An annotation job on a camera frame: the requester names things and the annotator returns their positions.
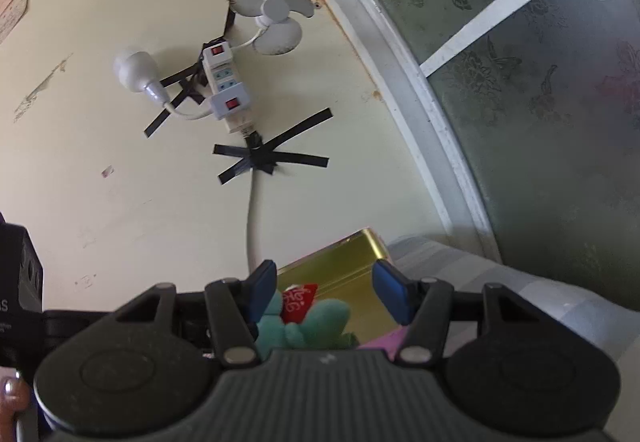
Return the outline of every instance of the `striped fabric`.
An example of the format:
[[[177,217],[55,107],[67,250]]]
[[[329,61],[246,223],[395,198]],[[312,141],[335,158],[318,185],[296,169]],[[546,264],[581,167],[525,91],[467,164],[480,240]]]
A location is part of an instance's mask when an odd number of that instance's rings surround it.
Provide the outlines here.
[[[457,290],[479,292],[499,282],[604,350],[622,374],[622,392],[607,431],[619,442],[640,438],[640,313],[615,305],[588,290],[538,278],[424,237],[399,240],[389,247],[394,265],[409,278],[432,276]],[[474,339],[475,324],[452,324],[445,353]]]

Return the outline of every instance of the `shiny gold surface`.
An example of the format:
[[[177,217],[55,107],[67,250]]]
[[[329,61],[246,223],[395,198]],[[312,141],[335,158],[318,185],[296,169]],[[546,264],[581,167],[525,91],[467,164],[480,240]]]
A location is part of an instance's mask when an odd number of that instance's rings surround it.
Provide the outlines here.
[[[385,245],[375,232],[362,229],[280,269],[278,289],[317,283],[316,298],[337,298],[351,306],[345,332],[366,343],[398,326],[371,285],[371,265],[380,258],[389,259]]]

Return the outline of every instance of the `ribbed black surface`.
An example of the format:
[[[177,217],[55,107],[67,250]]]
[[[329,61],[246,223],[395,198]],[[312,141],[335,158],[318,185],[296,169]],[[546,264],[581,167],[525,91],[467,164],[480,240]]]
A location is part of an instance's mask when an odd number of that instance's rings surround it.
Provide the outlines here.
[[[55,441],[82,440],[56,434]],[[460,413],[429,372],[382,352],[275,352],[253,370],[224,375],[189,418],[137,438],[158,442],[506,442]],[[605,442],[600,432],[562,439]]]

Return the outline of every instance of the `red tag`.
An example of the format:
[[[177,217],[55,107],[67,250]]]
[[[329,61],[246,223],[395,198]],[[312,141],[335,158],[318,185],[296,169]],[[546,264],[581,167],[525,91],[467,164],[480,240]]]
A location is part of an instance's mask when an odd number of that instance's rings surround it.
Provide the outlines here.
[[[318,290],[317,283],[309,283],[290,288],[282,293],[282,312],[285,323],[302,323],[311,308]]]

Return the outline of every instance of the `white fan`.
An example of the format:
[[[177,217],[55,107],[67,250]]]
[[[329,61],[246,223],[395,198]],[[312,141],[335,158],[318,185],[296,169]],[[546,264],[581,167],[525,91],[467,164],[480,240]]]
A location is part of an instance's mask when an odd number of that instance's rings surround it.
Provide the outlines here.
[[[245,44],[267,56],[291,52],[302,40],[302,27],[289,17],[291,11],[307,18],[314,14],[311,0],[229,0],[229,7],[240,16],[255,18],[260,31]]]

